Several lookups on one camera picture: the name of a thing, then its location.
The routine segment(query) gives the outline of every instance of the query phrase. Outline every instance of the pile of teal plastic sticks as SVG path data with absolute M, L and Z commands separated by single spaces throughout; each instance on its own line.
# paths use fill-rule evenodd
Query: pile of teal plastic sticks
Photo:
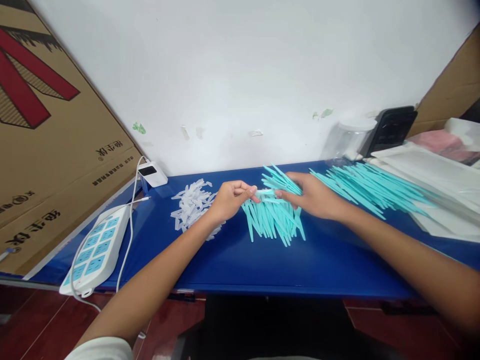
M 297 195 L 301 195 L 302 190 L 278 167 L 273 164 L 272 166 L 275 170 L 264 166 L 270 176 L 262 174 L 264 177 L 262 181 L 270 189 L 256 192 L 255 195 L 260 199 L 260 203 L 255 203 L 249 199 L 241 207 L 246 214 L 252 243 L 254 242 L 253 230 L 255 229 L 260 237 L 276 239 L 278 234 L 283 245 L 289 247 L 292 239 L 297 237 L 297 230 L 305 240 L 305 233 L 300 220 L 302 209 L 298 207 L 295 210 L 289 202 L 277 199 L 275 190 L 281 189 Z
M 428 216 L 413 201 L 433 205 L 425 198 L 427 190 L 370 164 L 357 162 L 351 166 L 332 166 L 326 171 L 326 176 L 309 170 L 310 174 L 337 194 L 354 204 L 363 205 L 383 220 L 382 210 L 416 212 Z

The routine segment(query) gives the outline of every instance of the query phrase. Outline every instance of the jar lid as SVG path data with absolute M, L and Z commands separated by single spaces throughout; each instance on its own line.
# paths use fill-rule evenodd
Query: jar lid
M 377 121 L 371 118 L 354 118 L 340 120 L 338 126 L 341 129 L 354 131 L 354 132 L 367 132 L 377 126 Z

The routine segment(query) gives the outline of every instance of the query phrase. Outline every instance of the shirt sleeve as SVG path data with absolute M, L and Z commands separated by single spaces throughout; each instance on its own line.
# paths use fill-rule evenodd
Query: shirt sleeve
M 128 342 L 119 337 L 99 337 L 73 350 L 65 360 L 133 360 Z

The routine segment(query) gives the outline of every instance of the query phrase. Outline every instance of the plastic container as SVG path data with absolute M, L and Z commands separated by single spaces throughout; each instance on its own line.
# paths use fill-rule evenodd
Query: plastic container
M 374 119 L 341 120 L 332 129 L 326 147 L 331 149 L 331 166 L 347 165 L 349 161 L 357 160 L 368 134 L 375 128 Z

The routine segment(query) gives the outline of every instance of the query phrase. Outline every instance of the power cord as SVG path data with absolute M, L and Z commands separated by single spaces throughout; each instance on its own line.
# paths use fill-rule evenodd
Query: power cord
M 132 240 L 134 239 L 134 222 L 132 221 L 132 213 L 133 213 L 132 206 L 135 200 L 135 193 L 137 191 L 137 176 L 139 175 L 139 166 L 142 159 L 145 159 L 147 162 L 149 161 L 145 156 L 141 156 L 138 159 L 138 163 L 136 164 L 135 181 L 133 182 L 133 194 L 131 196 L 132 202 L 130 203 L 130 241 L 128 242 L 128 247 L 126 248 L 126 253 L 123 258 L 123 263 L 121 264 L 120 273 L 118 274 L 118 280 L 116 281 L 116 291 L 115 291 L 116 293 L 119 292 L 120 279 L 122 278 L 122 273 L 124 272 L 125 263 L 127 262 L 127 256 L 129 255 L 129 251 L 130 251 L 130 246 L 132 245 Z
M 121 268 L 120 268 L 120 273 L 118 274 L 118 280 L 116 281 L 116 289 L 115 289 L 115 293 L 118 293 L 119 292 L 119 289 L 120 289 L 120 280 L 122 278 L 122 273 L 124 271 L 124 267 L 125 267 L 125 263 L 127 262 L 127 256 L 129 255 L 129 251 L 130 251 L 130 246 L 132 245 L 132 241 L 134 239 L 134 223 L 133 223 L 133 220 L 132 220 L 132 217 L 133 217 L 133 204 L 134 203 L 138 203 L 138 202 L 142 202 L 142 201 L 145 201 L 145 200 L 148 200 L 150 199 L 150 196 L 148 197 L 143 197 L 141 198 L 140 200 L 135 200 L 135 193 L 137 192 L 137 178 L 139 176 L 139 166 L 140 166 L 140 162 L 142 161 L 142 159 L 145 159 L 145 161 L 147 162 L 150 162 L 145 156 L 141 156 L 140 159 L 138 159 L 138 163 L 136 164 L 136 172 L 135 172 L 135 177 L 133 179 L 133 194 L 131 196 L 131 202 L 125 204 L 125 205 L 120 205 L 120 206 L 117 206 L 116 210 L 118 209 L 121 209 L 123 207 L 126 207 L 126 206 L 129 206 L 130 205 L 130 240 L 128 242 L 128 247 L 126 248 L 126 253 L 125 253 L 125 256 L 123 257 L 123 263 L 121 264 Z M 105 215 L 99 222 L 101 223 L 103 220 L 105 220 L 107 217 L 109 216 L 109 214 Z M 84 304 L 87 304 L 87 305 L 90 305 L 92 307 L 94 307 L 99 313 L 102 311 L 97 305 L 95 305 L 94 303 L 91 303 L 91 302 L 88 302 L 84 299 L 82 299 L 78 294 L 77 292 L 75 291 L 75 288 L 74 288 L 74 267 L 75 267 L 75 263 L 77 262 L 77 258 L 80 254 L 80 251 L 81 249 L 83 249 L 83 246 L 85 244 L 85 242 L 87 241 L 87 238 L 90 236 L 90 233 L 93 231 L 94 228 L 92 228 L 88 234 L 85 236 L 85 238 L 82 240 L 80 246 L 78 247 L 78 249 L 76 250 L 76 253 L 75 253 L 75 256 L 73 257 L 73 261 L 71 263 L 71 269 L 70 269 L 70 288 L 71 288 L 71 292 L 73 294 L 73 297 L 81 302 L 81 303 L 84 303 Z M 140 339 L 145 339 L 147 335 L 143 332 L 143 331 L 140 331 L 140 333 L 138 334 L 138 337 Z

